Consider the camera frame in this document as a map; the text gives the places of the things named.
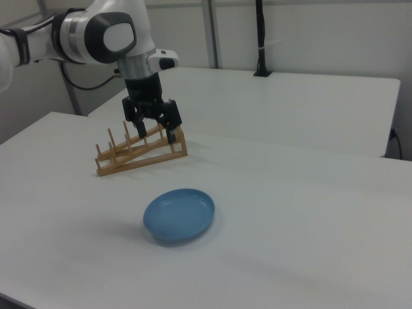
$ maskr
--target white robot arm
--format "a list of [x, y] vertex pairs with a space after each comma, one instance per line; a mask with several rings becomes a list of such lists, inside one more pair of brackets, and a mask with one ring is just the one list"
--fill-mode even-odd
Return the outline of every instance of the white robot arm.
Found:
[[146, 136], [144, 118], [153, 118], [174, 142], [182, 123], [176, 102], [162, 100], [159, 71], [178, 66], [171, 50], [157, 50], [143, 0], [95, 0], [87, 9], [70, 9], [44, 22], [0, 30], [0, 91], [15, 66], [54, 59], [75, 64], [117, 62], [129, 96], [123, 100], [127, 121]]

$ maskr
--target table surface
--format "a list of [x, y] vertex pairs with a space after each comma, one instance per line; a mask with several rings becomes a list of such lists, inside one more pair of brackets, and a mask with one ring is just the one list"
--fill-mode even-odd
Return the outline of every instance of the table surface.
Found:
[[[51, 113], [0, 145], [0, 292], [36, 308], [411, 308], [412, 165], [186, 133], [189, 156], [99, 178], [121, 122]], [[210, 229], [157, 243], [191, 187]]]
[[[160, 73], [188, 132], [384, 156], [395, 79], [176, 68]], [[89, 117], [123, 120], [124, 90]]]

